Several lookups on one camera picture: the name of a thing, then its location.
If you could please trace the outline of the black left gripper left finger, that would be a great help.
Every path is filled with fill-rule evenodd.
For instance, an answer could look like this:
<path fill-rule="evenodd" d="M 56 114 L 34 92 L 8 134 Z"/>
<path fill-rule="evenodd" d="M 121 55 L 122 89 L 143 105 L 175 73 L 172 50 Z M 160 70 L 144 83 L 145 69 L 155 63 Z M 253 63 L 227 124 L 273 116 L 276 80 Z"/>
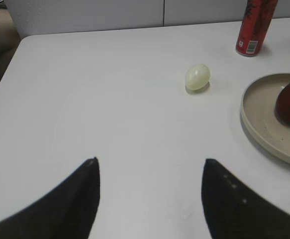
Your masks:
<path fill-rule="evenodd" d="M 99 201 L 99 163 L 94 157 L 44 197 L 0 221 L 0 239 L 87 239 Z"/>

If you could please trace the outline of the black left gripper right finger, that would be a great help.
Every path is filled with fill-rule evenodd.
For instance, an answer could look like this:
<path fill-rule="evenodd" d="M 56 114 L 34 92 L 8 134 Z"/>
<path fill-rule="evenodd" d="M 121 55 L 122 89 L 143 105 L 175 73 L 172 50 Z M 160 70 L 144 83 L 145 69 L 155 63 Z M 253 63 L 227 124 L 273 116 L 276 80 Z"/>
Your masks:
<path fill-rule="evenodd" d="M 215 159 L 205 161 L 201 201 L 213 239 L 290 239 L 290 214 L 262 198 Z"/>

